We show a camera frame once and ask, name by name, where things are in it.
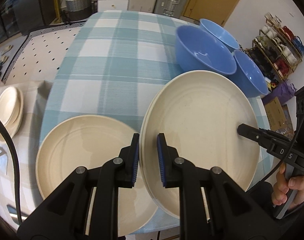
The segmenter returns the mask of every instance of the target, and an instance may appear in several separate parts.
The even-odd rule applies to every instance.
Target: table
[[[14,84],[23,92],[23,118],[18,132],[12,138],[20,166],[21,210],[30,214],[43,200],[36,184],[35,160],[39,148],[39,136],[43,113],[50,91],[50,84],[44,81],[30,81]],[[9,86],[0,87],[0,95]],[[15,208],[14,173],[9,148],[0,143],[0,216],[17,229],[7,209]]]
[[[55,77],[44,112],[40,142],[60,122],[81,114],[101,114],[140,131],[156,93],[182,73],[175,60],[175,29],[182,20],[134,11],[92,15],[70,46]],[[269,129],[260,98],[249,99],[261,128]],[[255,184],[273,158],[261,151]],[[179,220],[158,209],[136,233],[172,228]]]

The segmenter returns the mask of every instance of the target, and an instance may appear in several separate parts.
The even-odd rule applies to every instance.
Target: purple bag
[[[281,106],[284,105],[287,101],[289,101],[292,97],[294,97],[294,93],[296,92],[296,88],[293,83],[289,80],[284,81],[282,84],[278,85],[272,93],[266,95],[262,98],[262,102],[264,105],[270,103],[275,97],[277,97],[280,101]]]

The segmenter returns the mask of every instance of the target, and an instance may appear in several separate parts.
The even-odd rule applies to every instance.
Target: black cable
[[[298,126],[298,128],[296,130],[296,132],[295,132],[295,135],[294,135],[294,137],[293,137],[293,139],[291,141],[291,144],[290,144],[289,148],[287,149],[286,153],[284,154],[284,156],[282,157],[282,159],[279,161],[279,163],[263,179],[261,179],[260,182],[265,181],[268,177],[270,177],[280,167],[280,165],[282,164],[282,162],[284,161],[284,159],[286,158],[286,156],[288,155],[288,153],[291,151],[293,145],[295,144],[296,138],[298,137],[298,134],[299,134],[299,131],[301,129],[301,126],[302,126],[303,122],[304,122],[304,114],[303,114],[303,118],[302,118],[302,120],[301,120],[301,122],[300,122],[300,124],[299,124],[299,126]]]
[[[15,208],[16,213],[18,215],[18,222],[19,225],[22,224],[22,215],[21,215],[21,206],[20,206],[20,167],[19,167],[19,159],[18,155],[15,150],[14,143],[9,135],[8,131],[0,121],[0,133],[3,136],[6,144],[9,147],[12,161],[13,161],[13,168],[14,168],[14,197],[15,197]]]

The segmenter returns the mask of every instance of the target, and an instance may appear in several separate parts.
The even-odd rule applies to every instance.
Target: yellow pole
[[[54,2],[54,10],[55,10],[55,16],[56,16],[54,23],[60,23],[62,20],[61,20],[61,15],[60,15],[59,2],[58,2],[58,0],[53,0],[53,2]]]

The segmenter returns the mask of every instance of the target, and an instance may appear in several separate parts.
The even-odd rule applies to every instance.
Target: hand
[[[288,208],[288,210],[290,210],[304,202],[304,176],[293,177],[287,182],[284,172],[285,163],[282,163],[279,172],[276,174],[276,184],[273,186],[272,203],[278,206],[284,204],[287,200],[286,193],[289,189],[297,189],[298,193]]]

